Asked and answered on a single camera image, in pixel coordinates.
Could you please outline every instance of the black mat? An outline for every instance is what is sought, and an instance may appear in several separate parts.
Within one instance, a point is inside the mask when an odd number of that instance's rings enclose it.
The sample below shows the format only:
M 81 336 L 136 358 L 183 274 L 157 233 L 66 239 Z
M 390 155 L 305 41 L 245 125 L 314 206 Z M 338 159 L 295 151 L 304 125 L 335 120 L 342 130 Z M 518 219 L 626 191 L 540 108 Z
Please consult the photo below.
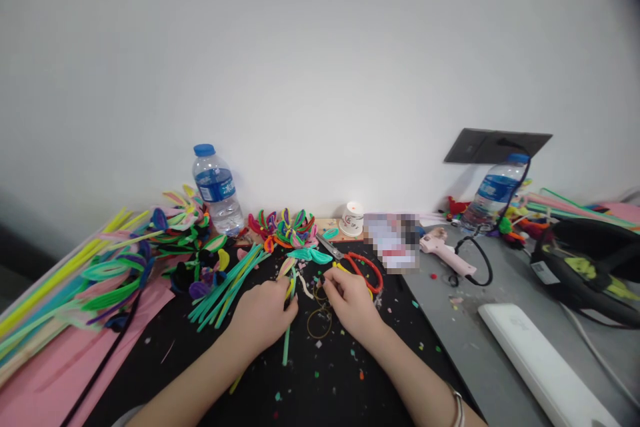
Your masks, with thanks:
M 336 245 L 342 252 L 364 255 L 380 266 L 371 246 L 361 242 Z M 229 253 L 232 265 L 237 263 L 236 249 L 231 248 Z M 243 291 L 275 278 L 283 259 L 284 252 L 277 248 L 258 270 L 249 274 Z M 303 275 L 311 282 L 318 271 L 324 272 L 330 267 L 331 264 L 309 263 Z M 375 286 L 375 274 L 365 266 L 361 266 L 361 270 L 364 275 L 370 274 L 368 280 Z M 402 277 L 384 275 L 384 282 L 379 307 L 381 317 L 478 412 L 453 363 L 440 348 L 432 327 L 422 311 L 411 303 L 414 298 Z M 349 333 L 341 333 L 342 326 L 335 315 L 331 332 L 322 339 L 321 347 L 316 346 L 317 340 L 307 333 L 307 318 L 319 306 L 301 289 L 298 298 L 300 310 L 291 325 L 289 365 L 282 366 L 284 340 L 281 338 L 250 365 L 233 395 L 225 393 L 218 399 L 201 425 L 231 425 L 240 419 L 246 420 L 246 425 L 413 425 L 387 375 Z M 198 334 L 197 325 L 187 319 L 192 308 L 188 295 L 178 296 L 149 323 L 86 425 L 110 426 L 131 408 L 148 402 L 198 358 L 229 323 L 227 318 L 220 330 L 207 326 Z M 322 332 L 322 325 L 326 324 L 312 321 L 312 331 L 316 333 L 313 330 L 316 326 Z M 360 379 L 361 369 L 364 380 Z M 275 399 L 278 392 L 279 402 Z

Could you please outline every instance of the white paper cup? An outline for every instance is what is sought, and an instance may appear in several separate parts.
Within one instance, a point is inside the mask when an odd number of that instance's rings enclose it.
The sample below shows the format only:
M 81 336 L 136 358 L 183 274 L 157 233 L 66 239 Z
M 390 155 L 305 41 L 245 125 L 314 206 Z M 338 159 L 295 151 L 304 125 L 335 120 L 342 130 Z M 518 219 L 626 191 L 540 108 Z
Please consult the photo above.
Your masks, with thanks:
M 362 234 L 362 225 L 365 219 L 365 210 L 357 202 L 349 202 L 345 206 L 342 218 L 338 221 L 340 230 L 348 237 L 357 237 Z

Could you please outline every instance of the hot glue gun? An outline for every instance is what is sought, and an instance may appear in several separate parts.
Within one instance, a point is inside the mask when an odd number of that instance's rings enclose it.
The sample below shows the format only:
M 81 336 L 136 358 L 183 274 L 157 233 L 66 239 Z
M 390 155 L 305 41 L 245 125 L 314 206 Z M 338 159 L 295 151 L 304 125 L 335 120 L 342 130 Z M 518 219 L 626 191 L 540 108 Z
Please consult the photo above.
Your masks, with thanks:
M 446 240 L 447 232 L 442 227 L 437 227 L 420 239 L 420 250 L 425 254 L 437 255 L 461 276 L 472 276 L 477 269 L 456 255 L 453 247 L 445 245 Z

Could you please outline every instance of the silver bangle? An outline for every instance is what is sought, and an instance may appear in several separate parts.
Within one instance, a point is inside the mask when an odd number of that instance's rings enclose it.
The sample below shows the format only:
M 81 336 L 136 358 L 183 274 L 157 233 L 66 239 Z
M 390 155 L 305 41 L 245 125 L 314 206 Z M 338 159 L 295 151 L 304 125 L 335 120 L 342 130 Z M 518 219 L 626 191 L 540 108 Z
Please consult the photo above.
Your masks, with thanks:
M 462 403 L 462 395 L 456 389 L 454 389 L 450 384 L 447 384 L 449 389 L 451 389 L 451 394 L 455 399 L 455 420 L 453 422 L 453 427 L 465 427 L 465 407 Z

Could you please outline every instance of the electrical outlet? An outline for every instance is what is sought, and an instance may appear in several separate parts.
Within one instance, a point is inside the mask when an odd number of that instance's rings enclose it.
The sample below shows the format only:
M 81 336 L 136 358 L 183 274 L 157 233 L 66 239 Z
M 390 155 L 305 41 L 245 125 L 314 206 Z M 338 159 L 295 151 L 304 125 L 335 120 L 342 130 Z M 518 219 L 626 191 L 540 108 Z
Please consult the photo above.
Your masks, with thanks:
M 500 139 L 522 145 L 533 157 L 553 137 L 550 133 L 508 132 L 500 130 L 462 129 L 449 150 L 447 163 L 500 163 L 510 153 L 523 153 L 516 147 L 499 145 Z

